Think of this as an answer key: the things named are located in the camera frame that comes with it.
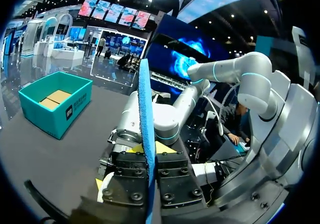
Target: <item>gray carpet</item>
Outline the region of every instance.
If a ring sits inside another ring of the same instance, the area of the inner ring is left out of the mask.
[[[80,196],[97,198],[98,159],[110,148],[107,139],[128,96],[93,86],[91,98],[62,140],[32,125],[21,111],[2,130],[1,163],[22,199],[40,217],[47,214],[24,188],[27,179],[66,214],[78,207]]]

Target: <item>bolt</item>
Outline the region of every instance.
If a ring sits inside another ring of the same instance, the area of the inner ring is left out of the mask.
[[[122,172],[123,172],[123,169],[120,168],[120,167],[118,167],[118,168],[116,169],[116,171],[117,171],[118,173],[122,173]]]
[[[108,188],[103,189],[103,191],[102,191],[102,194],[105,196],[110,196],[110,195],[112,195],[112,193],[113,193],[112,189],[108,189]]]
[[[135,192],[130,197],[133,201],[139,201],[142,199],[142,194],[140,192]]]
[[[267,202],[261,202],[260,207],[261,207],[261,209],[267,209],[267,208],[269,208],[269,205]]]
[[[251,194],[251,200],[259,200],[260,199],[260,196],[258,193],[252,193]]]
[[[182,167],[182,168],[180,169],[180,172],[181,172],[182,174],[187,174],[187,173],[188,173],[188,167]]]
[[[194,190],[192,191],[192,194],[193,194],[194,196],[201,196],[201,195],[202,195],[202,191],[197,188],[197,189],[194,189]]]
[[[173,194],[171,194],[171,193],[166,193],[166,194],[164,194],[163,195],[163,200],[165,200],[165,201],[167,201],[167,202],[169,202],[169,201],[171,201],[171,200],[173,200],[174,199],[174,197],[173,197],[174,195]]]
[[[169,171],[167,169],[163,169],[160,171],[161,175],[168,175]]]
[[[140,168],[136,169],[136,175],[141,175],[142,174],[142,170]]]

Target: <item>blue foam pad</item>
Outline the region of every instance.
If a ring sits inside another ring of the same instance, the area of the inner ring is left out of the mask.
[[[150,74],[148,60],[143,59],[140,62],[139,69],[139,86],[138,86],[138,98],[139,98],[139,115],[140,115],[140,128],[142,133],[142,146],[146,157],[147,163],[147,174],[149,180],[149,191],[148,191],[148,215],[146,223],[150,224],[152,220],[152,207],[155,196],[155,169],[156,169],[156,152],[155,152],[155,139],[153,126],[153,110],[152,110],[152,92],[150,86]]]

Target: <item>ceiling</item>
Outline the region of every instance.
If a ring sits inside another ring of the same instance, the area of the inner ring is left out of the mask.
[[[25,18],[64,6],[82,4],[84,0],[29,0],[16,9],[15,18]],[[105,0],[125,7],[143,10],[154,15],[179,6],[178,0]],[[184,0],[182,8],[192,0]],[[286,0],[277,0],[280,11],[286,16]],[[286,38],[292,25],[280,18],[274,0],[240,0],[218,8],[190,24],[214,40],[221,42],[231,53],[253,51],[257,35]]]

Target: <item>teal bin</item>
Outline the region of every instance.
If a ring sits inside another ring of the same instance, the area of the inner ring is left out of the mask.
[[[55,72],[22,88],[19,98],[25,118],[60,140],[90,102],[91,91],[92,80]]]

